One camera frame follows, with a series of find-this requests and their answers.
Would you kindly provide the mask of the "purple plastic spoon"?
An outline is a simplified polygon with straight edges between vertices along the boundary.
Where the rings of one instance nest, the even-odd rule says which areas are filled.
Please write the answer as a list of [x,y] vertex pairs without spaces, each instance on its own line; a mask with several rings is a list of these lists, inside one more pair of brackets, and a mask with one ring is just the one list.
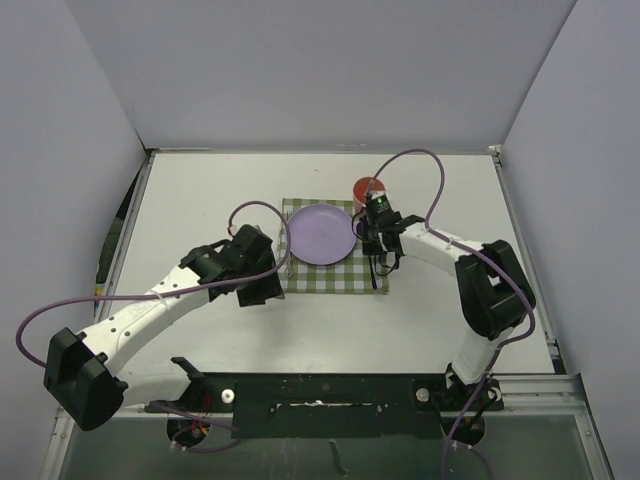
[[[352,218],[352,230],[356,238],[360,240],[361,243],[364,243],[364,237],[360,231],[360,219],[361,219],[361,213],[357,212]],[[378,286],[377,286],[376,274],[374,269],[373,257],[371,255],[366,255],[366,258],[368,260],[368,265],[369,265],[371,286],[372,286],[372,289],[376,291],[378,289]]]

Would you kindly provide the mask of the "silver metal fork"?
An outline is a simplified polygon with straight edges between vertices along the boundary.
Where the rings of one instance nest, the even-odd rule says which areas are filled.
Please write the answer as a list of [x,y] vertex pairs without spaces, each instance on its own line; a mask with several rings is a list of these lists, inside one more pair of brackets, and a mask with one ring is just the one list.
[[295,270],[294,270],[294,265],[293,265],[293,257],[290,256],[287,259],[287,262],[286,262],[285,274],[286,274],[286,276],[288,278],[290,278],[290,277],[292,277],[294,275],[294,273],[295,273]]

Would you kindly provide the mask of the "orange plastic cup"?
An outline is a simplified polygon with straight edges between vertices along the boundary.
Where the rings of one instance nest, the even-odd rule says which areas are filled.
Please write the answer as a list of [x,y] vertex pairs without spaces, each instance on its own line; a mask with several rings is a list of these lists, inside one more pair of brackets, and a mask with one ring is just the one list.
[[374,179],[373,177],[358,179],[352,188],[353,214],[358,214],[364,208],[368,194],[385,191],[386,187],[379,179]]

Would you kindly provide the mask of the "green white checkered cloth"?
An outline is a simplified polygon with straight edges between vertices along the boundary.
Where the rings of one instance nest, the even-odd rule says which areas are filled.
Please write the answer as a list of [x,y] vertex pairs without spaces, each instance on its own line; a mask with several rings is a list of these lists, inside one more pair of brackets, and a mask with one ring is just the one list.
[[[343,209],[353,215],[351,200],[319,200],[284,198],[282,213],[289,221],[291,215],[304,206],[312,204],[329,204]],[[371,286],[368,260],[362,252],[362,243],[356,238],[356,246],[349,256],[342,261],[328,266],[314,266],[297,259],[291,252],[295,273],[288,278],[285,266],[279,269],[281,286],[290,293],[319,293],[319,294],[375,294],[389,291],[389,278],[380,276],[376,272],[378,289]]]

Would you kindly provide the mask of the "purple plastic plate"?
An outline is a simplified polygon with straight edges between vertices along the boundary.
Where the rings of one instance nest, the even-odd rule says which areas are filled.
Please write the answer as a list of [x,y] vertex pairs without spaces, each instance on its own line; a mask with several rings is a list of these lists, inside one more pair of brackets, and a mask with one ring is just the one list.
[[304,206],[288,221],[291,253],[302,262],[328,266],[349,256],[356,246],[351,216],[329,204]]

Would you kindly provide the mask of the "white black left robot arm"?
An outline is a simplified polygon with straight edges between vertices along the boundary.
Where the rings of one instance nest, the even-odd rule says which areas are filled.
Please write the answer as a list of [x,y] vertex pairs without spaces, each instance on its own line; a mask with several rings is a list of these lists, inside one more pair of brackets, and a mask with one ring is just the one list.
[[272,240],[243,225],[234,237],[192,249],[150,289],[78,333],[63,328],[49,342],[44,386],[84,431],[106,423],[123,406],[168,400],[180,410],[200,405],[204,387],[191,369],[173,363],[137,372],[130,360],[177,320],[222,295],[242,307],[281,298]]

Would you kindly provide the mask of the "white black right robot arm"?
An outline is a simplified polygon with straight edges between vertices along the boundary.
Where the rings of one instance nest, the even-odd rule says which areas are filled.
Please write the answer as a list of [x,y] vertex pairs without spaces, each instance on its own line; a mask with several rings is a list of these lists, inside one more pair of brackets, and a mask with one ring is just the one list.
[[462,239],[429,227],[417,216],[393,210],[387,195],[374,191],[358,215],[356,232],[371,269],[386,276],[402,258],[424,261],[457,282],[467,331],[449,365],[448,402],[469,408],[481,396],[479,382],[490,373],[502,348],[531,336],[536,327],[536,299],[512,248]]

